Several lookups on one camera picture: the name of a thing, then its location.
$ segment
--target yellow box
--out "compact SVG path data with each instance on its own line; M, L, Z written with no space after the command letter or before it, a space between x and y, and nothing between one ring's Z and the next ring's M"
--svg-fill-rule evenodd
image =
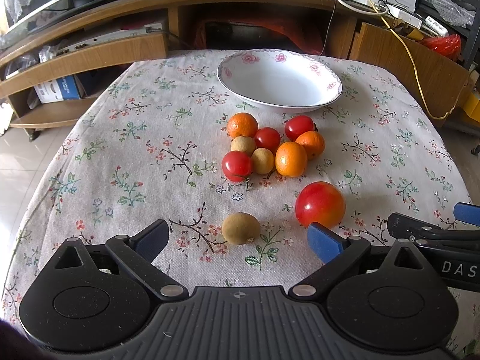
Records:
M480 93L472 91L462 108L471 119L480 122Z

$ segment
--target orange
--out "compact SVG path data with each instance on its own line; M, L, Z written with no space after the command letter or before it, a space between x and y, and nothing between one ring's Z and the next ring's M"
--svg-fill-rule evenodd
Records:
M317 131L304 132L295 142L304 147L309 160L319 156L325 150L325 140Z
M234 114L228 123L226 129L231 138L250 137L253 138L258 130L258 123L255 118L246 112Z
M307 161L305 149L296 142L281 144L275 155L275 167L282 176L301 176L307 167Z

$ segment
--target cherry tomato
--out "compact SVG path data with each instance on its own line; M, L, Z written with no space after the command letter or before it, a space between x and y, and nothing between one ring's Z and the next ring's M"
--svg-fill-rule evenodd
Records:
M251 173L251 160L243 151L229 151L222 159L225 177L234 183L241 183Z
M255 144L257 148L263 147L270 150L273 154L280 145L280 134L271 127L263 127L255 134Z
M304 227L318 222L331 229L341 222L345 209L340 191L325 181L307 185L295 202L295 216Z
M311 120L311 117L306 115L292 117L285 124L285 135L292 142L295 142L300 135L307 131L315 131L315 123Z

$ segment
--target white bowl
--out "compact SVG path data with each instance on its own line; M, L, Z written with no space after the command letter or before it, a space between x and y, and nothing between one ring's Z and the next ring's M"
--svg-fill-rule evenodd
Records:
M327 66L285 50L237 52L220 63L218 78L255 107L291 114L331 104L342 93L342 82Z

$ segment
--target floral tablecloth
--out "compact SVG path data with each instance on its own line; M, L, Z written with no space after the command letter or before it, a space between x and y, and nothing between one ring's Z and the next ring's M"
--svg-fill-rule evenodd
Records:
M336 228L342 236L391 245L386 220L392 212L442 228L458 226L453 206L470 198L440 136L394 76L359 62L318 58L338 74L343 92L309 114L326 149L304 175L225 180L220 163L230 148L230 116L249 112L260 127L281 134L292 117L261 112L225 90L217 66L232 53L180 52L134 63L78 121L22 220L2 297L8 321L19 324L22 296L65 238L103 243L116 234L134 235L159 218L171 234L153 264L189 290L288 289L322 265L293 208L299 191L313 181L328 181L343 193L346 214ZM222 238L223 219L237 211L262 225L251 245L234 247ZM461 317L449 344L453 350L477 338L480 325L476 295L455 290L454 296Z

